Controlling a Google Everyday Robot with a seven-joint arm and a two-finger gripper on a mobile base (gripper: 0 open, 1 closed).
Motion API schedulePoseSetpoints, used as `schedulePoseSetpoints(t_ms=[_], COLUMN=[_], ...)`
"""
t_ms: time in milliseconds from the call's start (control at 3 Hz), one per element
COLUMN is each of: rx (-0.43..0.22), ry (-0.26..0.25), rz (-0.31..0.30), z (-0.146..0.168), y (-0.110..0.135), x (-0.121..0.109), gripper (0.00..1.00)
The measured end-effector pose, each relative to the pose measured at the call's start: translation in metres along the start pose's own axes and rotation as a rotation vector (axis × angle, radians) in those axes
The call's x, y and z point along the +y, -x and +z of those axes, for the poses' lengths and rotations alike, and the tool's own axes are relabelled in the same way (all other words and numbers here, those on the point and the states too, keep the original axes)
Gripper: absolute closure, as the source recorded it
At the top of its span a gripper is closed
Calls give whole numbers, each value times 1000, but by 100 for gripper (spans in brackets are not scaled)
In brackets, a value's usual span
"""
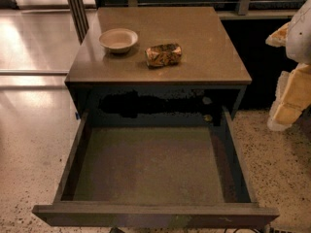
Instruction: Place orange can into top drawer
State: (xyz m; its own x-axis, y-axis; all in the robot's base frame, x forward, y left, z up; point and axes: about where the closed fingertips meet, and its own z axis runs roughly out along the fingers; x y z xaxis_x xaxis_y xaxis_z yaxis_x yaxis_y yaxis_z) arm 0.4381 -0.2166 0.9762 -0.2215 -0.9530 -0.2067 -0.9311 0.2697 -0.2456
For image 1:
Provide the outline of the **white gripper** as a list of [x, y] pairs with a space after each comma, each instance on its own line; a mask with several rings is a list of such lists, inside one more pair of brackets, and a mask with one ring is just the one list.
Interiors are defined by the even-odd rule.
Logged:
[[299, 64], [291, 72], [282, 71], [267, 126], [272, 131], [290, 128], [311, 105], [311, 0], [307, 0], [290, 21], [270, 34], [265, 43], [286, 46], [287, 58]]

